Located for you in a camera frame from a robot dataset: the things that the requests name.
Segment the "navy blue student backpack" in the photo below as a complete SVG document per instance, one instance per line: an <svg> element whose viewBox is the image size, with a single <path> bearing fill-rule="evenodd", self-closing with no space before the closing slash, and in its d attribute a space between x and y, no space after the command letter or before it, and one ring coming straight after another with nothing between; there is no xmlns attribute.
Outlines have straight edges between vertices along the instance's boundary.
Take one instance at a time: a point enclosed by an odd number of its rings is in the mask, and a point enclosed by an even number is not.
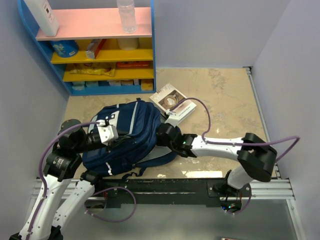
<svg viewBox="0 0 320 240"><path fill-rule="evenodd" d="M103 177L115 176L140 168L162 166L177 154L168 147L157 146L156 130L161 125L161 112L151 102L141 99L105 106L91 119L107 120L114 125L118 139L103 148L82 155L84 167Z"/></svg>

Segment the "white coffee photo book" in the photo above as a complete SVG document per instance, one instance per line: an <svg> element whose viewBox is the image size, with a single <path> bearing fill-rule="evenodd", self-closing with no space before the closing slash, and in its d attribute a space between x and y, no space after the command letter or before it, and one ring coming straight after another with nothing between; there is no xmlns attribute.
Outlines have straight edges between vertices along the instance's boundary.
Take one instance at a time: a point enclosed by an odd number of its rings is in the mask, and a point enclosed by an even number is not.
<svg viewBox="0 0 320 240"><path fill-rule="evenodd" d="M181 91L168 83L149 99L166 119L173 113L177 117L177 124L180 124L197 106L193 101L186 100L186 98Z"/></svg>

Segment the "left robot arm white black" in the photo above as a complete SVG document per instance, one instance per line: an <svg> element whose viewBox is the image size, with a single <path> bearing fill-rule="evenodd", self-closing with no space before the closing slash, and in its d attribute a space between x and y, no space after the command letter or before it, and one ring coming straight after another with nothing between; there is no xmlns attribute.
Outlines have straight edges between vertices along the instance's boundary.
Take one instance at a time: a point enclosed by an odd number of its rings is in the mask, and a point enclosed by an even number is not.
<svg viewBox="0 0 320 240"><path fill-rule="evenodd" d="M101 147L99 134L87 134L84 127L103 125L103 121L81 123L65 121L58 135L43 151L38 173L42 181L39 194L23 228L10 236L12 240L62 240L63 232L76 211L89 196L99 196L104 184L81 180L64 203L61 199L82 162L81 154Z"/></svg>

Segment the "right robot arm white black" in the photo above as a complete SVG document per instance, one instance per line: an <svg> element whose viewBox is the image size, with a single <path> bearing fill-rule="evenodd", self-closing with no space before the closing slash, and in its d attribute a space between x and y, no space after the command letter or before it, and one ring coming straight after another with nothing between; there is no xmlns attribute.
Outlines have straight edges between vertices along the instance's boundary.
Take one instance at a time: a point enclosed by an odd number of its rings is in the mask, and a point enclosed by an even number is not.
<svg viewBox="0 0 320 240"><path fill-rule="evenodd" d="M168 147L183 158L218 157L239 162L240 166L229 170L223 182L212 187L221 197L236 197L254 180L271 181L277 151L254 133L231 139L205 139L197 134L181 134L178 127L162 123L156 136L158 146Z"/></svg>

